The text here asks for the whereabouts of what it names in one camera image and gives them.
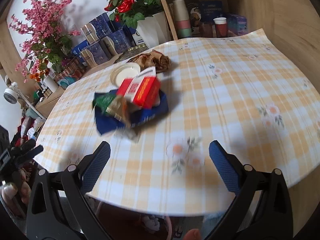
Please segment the person's left hand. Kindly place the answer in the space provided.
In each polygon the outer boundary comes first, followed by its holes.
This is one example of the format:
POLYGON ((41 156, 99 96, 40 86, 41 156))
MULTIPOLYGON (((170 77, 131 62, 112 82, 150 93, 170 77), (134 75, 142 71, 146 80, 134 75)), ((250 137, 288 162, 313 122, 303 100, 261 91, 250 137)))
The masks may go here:
POLYGON ((15 203, 15 197, 20 197, 21 202, 27 206, 29 204, 31 195, 31 188, 26 181, 24 169, 20 169, 19 173, 22 181, 20 189, 18 189, 18 187, 12 182, 6 183, 1 188, 1 197, 3 199, 3 202, 9 208, 9 210, 16 216, 22 216, 24 211, 22 210, 20 204, 15 203))

